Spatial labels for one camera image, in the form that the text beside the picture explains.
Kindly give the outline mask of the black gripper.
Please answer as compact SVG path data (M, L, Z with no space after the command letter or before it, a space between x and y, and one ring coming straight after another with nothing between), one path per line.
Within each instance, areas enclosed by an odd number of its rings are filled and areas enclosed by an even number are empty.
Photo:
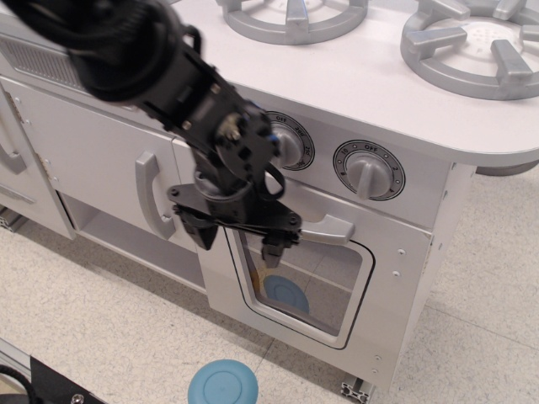
M244 231L263 238L262 259L267 268L276 268L284 250L299 242L302 218L279 201L286 190L282 173L272 165L266 172L280 185L279 192L272 194L261 178L225 195L196 171L193 183L174 185L167 196L198 247L209 251L220 226Z

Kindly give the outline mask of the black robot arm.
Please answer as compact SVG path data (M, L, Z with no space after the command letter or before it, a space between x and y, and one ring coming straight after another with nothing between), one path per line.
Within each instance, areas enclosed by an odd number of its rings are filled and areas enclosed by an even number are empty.
M29 28L62 46L88 93L133 105L184 138L194 181L168 190L193 241L210 249L219 227L262 239L270 268L300 240L302 220L265 183L280 141L270 119L201 57L197 28L164 1L10 1Z

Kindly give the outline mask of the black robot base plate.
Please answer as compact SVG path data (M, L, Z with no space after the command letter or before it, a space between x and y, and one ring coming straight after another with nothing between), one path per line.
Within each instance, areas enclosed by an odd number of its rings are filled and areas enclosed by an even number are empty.
M29 357L28 366L2 364L1 376L15 380L23 389L22 393L2 394L1 403L104 404L93 392L32 356Z

